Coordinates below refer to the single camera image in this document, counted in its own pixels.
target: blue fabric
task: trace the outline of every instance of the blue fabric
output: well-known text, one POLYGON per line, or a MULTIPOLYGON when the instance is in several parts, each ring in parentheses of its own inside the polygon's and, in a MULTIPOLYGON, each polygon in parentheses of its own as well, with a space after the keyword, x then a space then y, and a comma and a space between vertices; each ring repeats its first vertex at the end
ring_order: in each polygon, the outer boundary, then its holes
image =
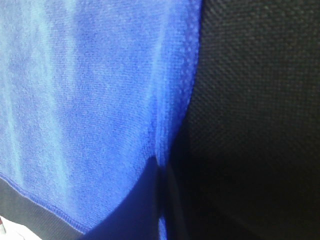
POLYGON ((148 159, 168 161, 200 4, 1 1, 1 178, 83 233, 107 218, 148 159))

